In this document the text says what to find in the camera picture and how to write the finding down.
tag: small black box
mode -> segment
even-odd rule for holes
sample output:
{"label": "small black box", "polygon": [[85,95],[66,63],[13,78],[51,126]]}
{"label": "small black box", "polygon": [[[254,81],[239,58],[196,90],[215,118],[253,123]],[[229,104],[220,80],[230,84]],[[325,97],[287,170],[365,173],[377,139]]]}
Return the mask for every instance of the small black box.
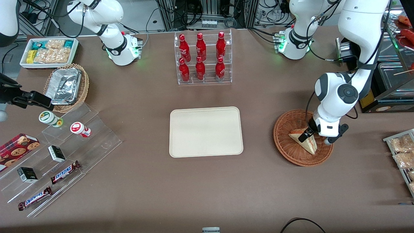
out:
{"label": "small black box", "polygon": [[37,176],[33,171],[33,168],[30,167],[20,167],[17,169],[21,180],[26,183],[34,183],[37,181]]}
{"label": "small black box", "polygon": [[63,155],[62,150],[59,147],[52,145],[48,147],[48,150],[49,150],[49,154],[52,156],[52,159],[54,161],[60,162],[60,163],[65,161],[66,158]]}

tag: beige tray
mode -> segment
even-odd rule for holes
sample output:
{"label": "beige tray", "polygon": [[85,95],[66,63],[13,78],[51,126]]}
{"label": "beige tray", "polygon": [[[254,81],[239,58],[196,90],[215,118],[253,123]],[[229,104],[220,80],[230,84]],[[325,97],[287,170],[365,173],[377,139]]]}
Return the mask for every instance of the beige tray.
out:
{"label": "beige tray", "polygon": [[242,152],[238,108],[178,109],[171,112],[172,157],[238,155]]}

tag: acrylic bottle rack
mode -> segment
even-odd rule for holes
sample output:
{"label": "acrylic bottle rack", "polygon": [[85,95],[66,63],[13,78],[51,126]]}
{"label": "acrylic bottle rack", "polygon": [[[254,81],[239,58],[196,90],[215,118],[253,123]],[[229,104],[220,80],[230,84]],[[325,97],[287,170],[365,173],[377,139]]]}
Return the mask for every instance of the acrylic bottle rack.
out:
{"label": "acrylic bottle rack", "polygon": [[[217,64],[217,57],[216,57],[216,43],[218,40],[219,32],[224,32],[224,40],[226,41],[226,54],[224,56],[224,79],[221,82],[216,80],[216,64]],[[206,75],[204,81],[200,81],[197,79],[197,73],[195,70],[195,65],[197,63],[197,50],[195,45],[197,44],[197,33],[193,31],[186,31],[186,32],[176,32],[174,35],[174,50],[176,56],[176,67],[177,67],[177,78],[178,84],[184,85],[191,85],[191,84],[220,84],[220,83],[231,83],[233,80],[233,73],[232,73],[232,35],[231,30],[206,30],[202,31],[203,38],[206,43],[207,48],[207,59],[204,61],[204,65],[206,67]],[[190,69],[190,81],[188,83],[183,82],[180,75],[179,67],[179,58],[181,57],[180,54],[180,40],[178,36],[180,34],[184,34],[185,40],[187,41],[190,47],[190,55],[191,61],[187,62],[188,68]]]}

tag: white tray of snacks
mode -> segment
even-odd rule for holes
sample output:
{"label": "white tray of snacks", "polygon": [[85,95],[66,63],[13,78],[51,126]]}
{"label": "white tray of snacks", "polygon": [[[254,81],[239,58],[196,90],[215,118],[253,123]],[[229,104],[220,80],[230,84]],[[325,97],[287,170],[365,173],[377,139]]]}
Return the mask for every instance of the white tray of snacks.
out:
{"label": "white tray of snacks", "polygon": [[47,69],[69,65],[75,58],[78,40],[66,37],[30,39],[20,65],[26,69]]}

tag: snickers bar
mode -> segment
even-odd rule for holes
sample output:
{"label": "snickers bar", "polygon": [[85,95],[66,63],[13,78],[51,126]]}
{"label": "snickers bar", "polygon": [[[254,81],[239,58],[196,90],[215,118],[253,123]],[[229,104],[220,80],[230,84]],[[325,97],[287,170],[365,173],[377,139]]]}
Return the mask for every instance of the snickers bar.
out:
{"label": "snickers bar", "polygon": [[50,187],[47,187],[45,190],[41,191],[40,193],[34,195],[30,199],[27,199],[26,201],[22,201],[19,203],[19,211],[22,211],[29,207],[31,204],[35,203],[36,201],[44,198],[47,195],[52,195],[52,189]]}
{"label": "snickers bar", "polygon": [[76,160],[69,167],[65,168],[63,171],[59,172],[56,176],[52,177],[52,184],[56,184],[59,180],[65,178],[67,175],[75,171],[76,168],[80,167],[79,162]]}

